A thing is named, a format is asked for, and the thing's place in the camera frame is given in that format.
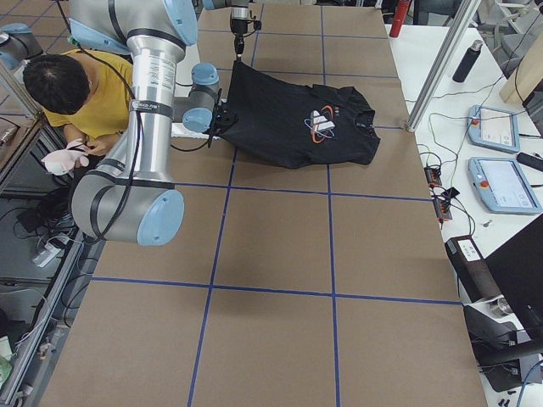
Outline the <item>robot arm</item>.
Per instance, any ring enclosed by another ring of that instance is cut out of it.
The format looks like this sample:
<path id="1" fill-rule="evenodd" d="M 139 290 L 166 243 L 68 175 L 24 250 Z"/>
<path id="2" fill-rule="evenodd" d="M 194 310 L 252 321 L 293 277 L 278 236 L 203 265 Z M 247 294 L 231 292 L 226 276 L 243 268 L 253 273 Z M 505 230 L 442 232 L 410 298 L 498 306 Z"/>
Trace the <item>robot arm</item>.
<path id="1" fill-rule="evenodd" d="M 129 124 L 78 183 L 72 215 L 90 238 L 159 246 L 178 232 L 184 198 L 168 174 L 172 124 L 211 132 L 220 100 L 212 64 L 196 64 L 188 95 L 175 95 L 176 69 L 198 39 L 190 1 L 72 1 L 71 34 L 83 47 L 130 54 Z"/>
<path id="2" fill-rule="evenodd" d="M 209 0 L 203 1 L 206 10 L 230 9 L 230 31 L 234 35 L 233 47 L 236 60 L 244 54 L 244 38 L 261 30 L 262 23 L 249 9 L 250 0 Z"/>

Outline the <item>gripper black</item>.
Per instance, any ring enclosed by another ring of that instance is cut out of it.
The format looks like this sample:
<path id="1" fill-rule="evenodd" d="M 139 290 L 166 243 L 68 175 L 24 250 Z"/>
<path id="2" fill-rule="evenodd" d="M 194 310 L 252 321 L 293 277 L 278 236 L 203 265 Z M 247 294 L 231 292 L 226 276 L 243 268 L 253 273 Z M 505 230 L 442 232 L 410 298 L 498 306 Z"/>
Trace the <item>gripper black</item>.
<path id="1" fill-rule="evenodd" d="M 236 60 L 240 60 L 244 54 L 244 38 L 251 36 L 260 29 L 260 22 L 257 19 L 230 19 L 230 30 L 234 35 L 234 52 Z"/>
<path id="2" fill-rule="evenodd" d="M 219 89 L 217 100 L 213 110 L 212 121 L 208 130 L 208 146 L 210 147 L 215 138 L 221 138 L 225 131 L 230 129 L 237 121 L 238 117 L 233 113 L 226 99 L 221 98 L 222 89 Z"/>

